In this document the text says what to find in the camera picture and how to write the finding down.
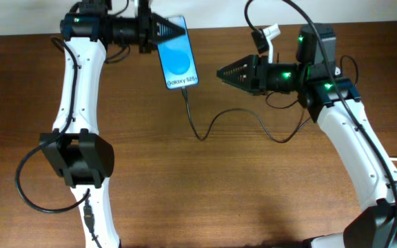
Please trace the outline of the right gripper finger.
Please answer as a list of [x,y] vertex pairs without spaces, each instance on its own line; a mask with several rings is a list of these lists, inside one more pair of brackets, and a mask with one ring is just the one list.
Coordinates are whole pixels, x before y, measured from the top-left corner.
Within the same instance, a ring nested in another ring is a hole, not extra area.
[[235,89],[235,90],[238,90],[238,91],[240,91],[240,92],[243,92],[243,93],[245,93],[245,94],[253,95],[253,93],[251,93],[250,91],[247,91],[247,90],[245,90],[245,89],[243,89],[243,88],[241,88],[241,87],[238,87],[238,86],[236,86],[236,85],[229,84],[228,82],[222,81],[222,84],[223,84],[223,85],[226,85],[226,86],[228,86],[228,87],[230,87],[230,88],[232,88],[232,89]]
[[248,63],[254,54],[248,55],[236,62],[233,62],[216,72],[216,76],[222,81],[236,85],[250,91],[250,71]]

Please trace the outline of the blue Galaxy smartphone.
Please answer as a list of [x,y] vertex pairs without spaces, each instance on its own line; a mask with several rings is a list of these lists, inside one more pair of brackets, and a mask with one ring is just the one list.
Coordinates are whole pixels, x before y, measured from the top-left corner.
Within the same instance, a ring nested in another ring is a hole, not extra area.
[[171,16],[168,21],[185,29],[185,34],[158,45],[159,60],[169,90],[189,87],[199,83],[192,46],[183,15]]

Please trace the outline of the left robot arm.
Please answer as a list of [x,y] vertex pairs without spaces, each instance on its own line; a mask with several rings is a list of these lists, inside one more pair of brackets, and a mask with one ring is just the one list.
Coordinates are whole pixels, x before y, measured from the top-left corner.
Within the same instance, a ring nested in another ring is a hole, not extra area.
[[65,74],[59,112],[41,151],[77,200],[86,247],[120,247],[110,206],[113,146],[99,135],[97,103],[109,45],[137,45],[150,53],[186,29],[138,1],[133,18],[112,14],[111,1],[79,1],[60,22]]

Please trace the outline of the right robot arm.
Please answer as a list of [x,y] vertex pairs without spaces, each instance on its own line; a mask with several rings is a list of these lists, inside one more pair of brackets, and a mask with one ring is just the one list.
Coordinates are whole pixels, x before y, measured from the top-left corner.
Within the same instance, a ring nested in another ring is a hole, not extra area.
[[325,23],[300,28],[295,63],[272,60],[276,25],[253,34],[258,54],[216,73],[253,95],[296,92],[329,137],[351,178],[360,215],[339,234],[308,238],[303,247],[397,247],[397,168],[369,124],[356,86],[336,65],[336,35]]

